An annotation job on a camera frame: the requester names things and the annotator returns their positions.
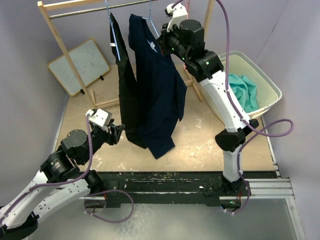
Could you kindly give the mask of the pink wire hanger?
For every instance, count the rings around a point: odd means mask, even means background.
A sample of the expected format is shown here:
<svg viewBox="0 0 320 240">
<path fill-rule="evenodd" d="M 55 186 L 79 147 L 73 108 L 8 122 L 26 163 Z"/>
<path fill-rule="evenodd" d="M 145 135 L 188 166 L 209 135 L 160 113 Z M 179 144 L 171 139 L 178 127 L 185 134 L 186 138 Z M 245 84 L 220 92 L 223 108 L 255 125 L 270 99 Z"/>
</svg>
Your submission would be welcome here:
<svg viewBox="0 0 320 240">
<path fill-rule="evenodd" d="M 187 19 L 189 18 L 190 0 L 185 0 L 184 6 L 187 11 Z"/>
</svg>

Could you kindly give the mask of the navy blue t shirt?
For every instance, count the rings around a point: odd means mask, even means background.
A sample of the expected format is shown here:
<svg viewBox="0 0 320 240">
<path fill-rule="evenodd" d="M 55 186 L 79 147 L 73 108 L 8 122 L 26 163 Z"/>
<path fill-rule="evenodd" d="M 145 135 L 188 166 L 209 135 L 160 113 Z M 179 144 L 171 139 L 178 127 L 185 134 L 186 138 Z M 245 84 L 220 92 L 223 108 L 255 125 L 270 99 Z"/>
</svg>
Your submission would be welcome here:
<svg viewBox="0 0 320 240">
<path fill-rule="evenodd" d="M 128 43 L 136 63 L 138 135 L 159 159 L 175 147 L 172 134 L 184 117 L 187 86 L 141 16 L 129 17 Z"/>
</svg>

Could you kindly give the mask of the teal t shirt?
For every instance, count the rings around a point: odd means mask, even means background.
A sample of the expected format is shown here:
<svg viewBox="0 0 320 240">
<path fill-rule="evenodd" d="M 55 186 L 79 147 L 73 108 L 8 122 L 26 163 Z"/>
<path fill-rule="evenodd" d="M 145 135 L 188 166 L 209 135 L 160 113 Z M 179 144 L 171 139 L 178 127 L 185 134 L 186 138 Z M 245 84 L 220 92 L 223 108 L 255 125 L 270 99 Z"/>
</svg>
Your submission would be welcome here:
<svg viewBox="0 0 320 240">
<path fill-rule="evenodd" d="M 245 75 L 228 75 L 229 85 L 240 106 L 246 113 L 259 109 L 257 103 L 257 85 Z"/>
</svg>

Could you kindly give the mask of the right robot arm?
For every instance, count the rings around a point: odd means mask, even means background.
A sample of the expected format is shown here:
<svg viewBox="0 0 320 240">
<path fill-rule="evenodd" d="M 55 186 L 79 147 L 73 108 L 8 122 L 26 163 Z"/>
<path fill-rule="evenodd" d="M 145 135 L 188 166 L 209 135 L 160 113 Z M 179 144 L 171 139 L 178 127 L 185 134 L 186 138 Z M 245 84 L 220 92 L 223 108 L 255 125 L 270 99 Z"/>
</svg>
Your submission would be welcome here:
<svg viewBox="0 0 320 240">
<path fill-rule="evenodd" d="M 215 141 L 223 151 L 222 190 L 233 196 L 243 182 L 239 151 L 259 122 L 246 112 L 242 117 L 237 114 L 243 108 L 239 104 L 233 107 L 230 103 L 228 95 L 235 96 L 226 84 L 228 74 L 218 55 L 205 48 L 204 38 L 205 30 L 201 23 L 185 19 L 179 24 L 163 24 L 157 42 L 164 55 L 174 54 L 184 62 L 187 71 L 206 90 L 222 116 L 225 129 L 215 136 Z"/>
</svg>

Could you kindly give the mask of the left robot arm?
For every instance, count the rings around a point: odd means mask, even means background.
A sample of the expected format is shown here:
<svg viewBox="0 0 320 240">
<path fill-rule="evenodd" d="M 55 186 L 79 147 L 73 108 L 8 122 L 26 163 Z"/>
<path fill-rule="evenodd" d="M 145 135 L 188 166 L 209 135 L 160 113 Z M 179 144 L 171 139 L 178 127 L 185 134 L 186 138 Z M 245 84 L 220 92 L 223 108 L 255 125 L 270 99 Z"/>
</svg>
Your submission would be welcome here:
<svg viewBox="0 0 320 240">
<path fill-rule="evenodd" d="M 104 126 L 87 123 L 86 126 L 86 131 L 69 132 L 22 193 L 0 209 L 2 240 L 23 240 L 35 232 L 40 219 L 54 208 L 88 194 L 101 194 L 104 181 L 98 172 L 87 168 L 80 173 L 79 166 L 90 166 L 94 153 L 103 144 L 116 145 L 125 127 L 113 123 Z"/>
</svg>

